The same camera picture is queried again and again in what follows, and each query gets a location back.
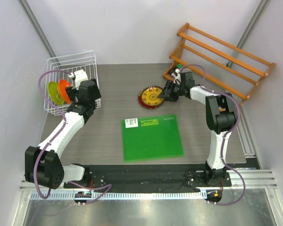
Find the orange plate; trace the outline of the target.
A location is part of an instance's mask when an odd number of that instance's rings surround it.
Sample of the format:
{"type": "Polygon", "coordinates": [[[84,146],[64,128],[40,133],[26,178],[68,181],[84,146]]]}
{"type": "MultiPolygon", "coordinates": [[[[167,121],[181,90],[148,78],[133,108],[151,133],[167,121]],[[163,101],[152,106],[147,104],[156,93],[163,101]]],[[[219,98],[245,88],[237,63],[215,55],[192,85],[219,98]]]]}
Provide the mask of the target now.
{"type": "Polygon", "coordinates": [[[62,96],[62,98],[64,99],[64,101],[68,104],[71,103],[68,94],[66,92],[66,88],[70,87],[70,84],[68,83],[67,80],[61,79],[58,83],[58,89],[59,89],[59,93],[62,96]]]}

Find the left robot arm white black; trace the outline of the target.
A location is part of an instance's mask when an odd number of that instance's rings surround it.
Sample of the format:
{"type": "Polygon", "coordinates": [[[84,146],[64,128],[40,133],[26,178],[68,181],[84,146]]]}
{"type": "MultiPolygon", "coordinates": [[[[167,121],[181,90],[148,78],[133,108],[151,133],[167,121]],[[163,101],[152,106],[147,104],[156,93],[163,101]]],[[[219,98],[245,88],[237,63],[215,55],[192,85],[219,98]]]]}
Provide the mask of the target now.
{"type": "Polygon", "coordinates": [[[25,151],[25,180],[35,185],[57,189],[62,183],[75,181],[81,188],[87,187],[91,176],[80,164],[62,165],[61,155],[73,138],[93,115],[96,100],[101,97],[95,79],[82,81],[78,89],[67,88],[73,103],[63,120],[37,147],[25,151]]]}

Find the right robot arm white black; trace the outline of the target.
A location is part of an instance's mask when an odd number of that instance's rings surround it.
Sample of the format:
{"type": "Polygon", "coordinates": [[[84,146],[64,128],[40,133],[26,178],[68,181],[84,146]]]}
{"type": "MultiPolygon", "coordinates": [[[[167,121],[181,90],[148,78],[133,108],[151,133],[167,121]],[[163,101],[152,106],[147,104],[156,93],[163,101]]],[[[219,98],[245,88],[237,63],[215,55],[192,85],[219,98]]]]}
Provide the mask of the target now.
{"type": "Polygon", "coordinates": [[[206,124],[211,133],[209,156],[202,179],[207,186],[218,186],[226,177],[228,140],[240,119],[238,106],[232,95],[209,90],[195,84],[191,72],[175,71],[175,79],[167,81],[159,98],[176,102],[180,96],[205,106],[206,124]]]}

